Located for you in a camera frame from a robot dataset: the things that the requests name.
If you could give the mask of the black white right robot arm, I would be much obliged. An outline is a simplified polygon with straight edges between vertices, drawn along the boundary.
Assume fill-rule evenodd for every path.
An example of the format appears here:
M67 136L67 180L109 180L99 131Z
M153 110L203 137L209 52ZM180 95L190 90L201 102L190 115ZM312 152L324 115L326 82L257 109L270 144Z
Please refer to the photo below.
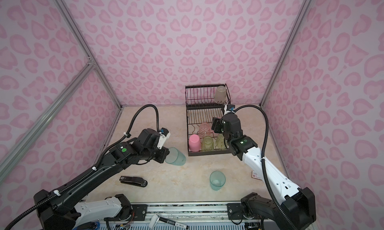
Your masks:
M305 230L316 216L315 195L285 176L265 155L259 145L242 130L234 113L214 117L212 130L223 134L230 152L257 173L267 187L270 198L250 193L241 199L243 215L274 221L281 230Z

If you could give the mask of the orange translucent cup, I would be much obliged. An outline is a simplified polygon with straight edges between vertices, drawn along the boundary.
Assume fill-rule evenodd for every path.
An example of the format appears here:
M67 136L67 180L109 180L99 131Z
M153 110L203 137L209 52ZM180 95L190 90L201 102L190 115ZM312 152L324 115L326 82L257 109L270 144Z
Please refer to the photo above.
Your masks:
M211 124L202 123L199 127L198 135L201 139L211 135Z

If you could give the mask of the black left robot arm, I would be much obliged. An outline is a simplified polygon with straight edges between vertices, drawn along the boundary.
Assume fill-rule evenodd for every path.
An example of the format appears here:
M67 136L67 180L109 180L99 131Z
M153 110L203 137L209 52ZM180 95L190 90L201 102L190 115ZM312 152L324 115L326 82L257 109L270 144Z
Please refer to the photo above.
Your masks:
M164 143L170 132L147 128L139 137L120 142L93 167L90 167L68 183L50 192L41 190L34 196L37 215L44 230L71 230L81 215L75 209L83 197L110 177L139 161L156 161L162 164L169 154Z

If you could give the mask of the yellow-green cup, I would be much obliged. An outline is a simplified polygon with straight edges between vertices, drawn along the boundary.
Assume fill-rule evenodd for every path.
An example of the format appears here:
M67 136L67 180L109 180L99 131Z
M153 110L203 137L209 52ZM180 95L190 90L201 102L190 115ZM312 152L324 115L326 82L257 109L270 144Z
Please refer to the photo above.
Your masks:
M214 96L214 102L217 104L224 104L227 100L227 90L226 87L220 85L217 87Z

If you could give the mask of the green cup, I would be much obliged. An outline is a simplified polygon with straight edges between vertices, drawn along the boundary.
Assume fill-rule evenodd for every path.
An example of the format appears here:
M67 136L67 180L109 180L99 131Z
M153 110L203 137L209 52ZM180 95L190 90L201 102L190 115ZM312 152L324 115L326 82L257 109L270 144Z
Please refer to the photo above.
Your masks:
M206 136L202 140L202 151L210 152L215 149L214 139L210 136Z
M227 150L227 144L223 134L217 136L216 149Z

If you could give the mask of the pink cup front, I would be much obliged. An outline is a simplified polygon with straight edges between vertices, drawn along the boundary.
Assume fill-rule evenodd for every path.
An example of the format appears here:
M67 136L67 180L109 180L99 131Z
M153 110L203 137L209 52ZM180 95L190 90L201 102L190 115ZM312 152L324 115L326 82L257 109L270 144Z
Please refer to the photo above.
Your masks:
M190 152L199 152L202 149L200 136L197 134L191 135L189 137L188 145Z

